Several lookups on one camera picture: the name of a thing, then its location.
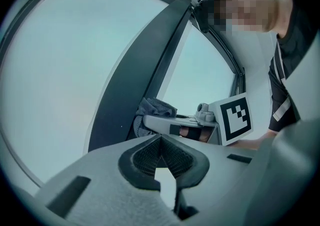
white plastic panel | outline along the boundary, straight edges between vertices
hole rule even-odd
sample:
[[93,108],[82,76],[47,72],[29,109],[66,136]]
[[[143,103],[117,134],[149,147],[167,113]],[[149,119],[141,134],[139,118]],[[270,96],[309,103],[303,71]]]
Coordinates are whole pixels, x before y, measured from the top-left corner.
[[0,120],[43,182],[80,158],[98,99],[122,51],[160,0],[45,0],[18,30],[0,75]]
[[229,97],[234,77],[218,50],[192,26],[163,101],[179,114],[194,115],[200,103]]

person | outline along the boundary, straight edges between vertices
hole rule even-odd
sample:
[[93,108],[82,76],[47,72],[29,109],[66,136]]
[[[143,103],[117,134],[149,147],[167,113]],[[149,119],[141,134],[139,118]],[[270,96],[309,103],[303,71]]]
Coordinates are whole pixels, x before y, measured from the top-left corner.
[[[213,17],[225,20],[238,30],[277,33],[274,57],[269,67],[272,90],[272,116],[267,132],[257,140],[239,140],[232,145],[239,148],[258,149],[265,138],[272,138],[284,127],[300,119],[288,94],[285,81],[297,67],[310,47],[317,27],[313,15],[303,6],[303,0],[213,0]],[[190,129],[181,127],[180,135]],[[206,142],[210,132],[204,130],[201,140]]]

gray cloth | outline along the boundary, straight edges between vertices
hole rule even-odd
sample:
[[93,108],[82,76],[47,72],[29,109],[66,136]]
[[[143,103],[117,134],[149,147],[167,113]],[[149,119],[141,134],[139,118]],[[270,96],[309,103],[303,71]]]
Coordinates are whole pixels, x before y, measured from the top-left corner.
[[148,136],[155,134],[152,130],[146,128],[142,121],[144,115],[159,115],[175,118],[177,109],[173,106],[156,98],[143,98],[138,111],[135,113],[133,122],[134,133],[137,137]]

black and white square marker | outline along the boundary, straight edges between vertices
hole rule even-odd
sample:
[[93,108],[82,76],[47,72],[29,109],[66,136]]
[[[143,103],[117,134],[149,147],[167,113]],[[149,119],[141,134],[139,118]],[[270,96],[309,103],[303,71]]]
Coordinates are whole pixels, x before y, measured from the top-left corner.
[[241,98],[220,106],[226,140],[231,140],[251,129],[248,104]]

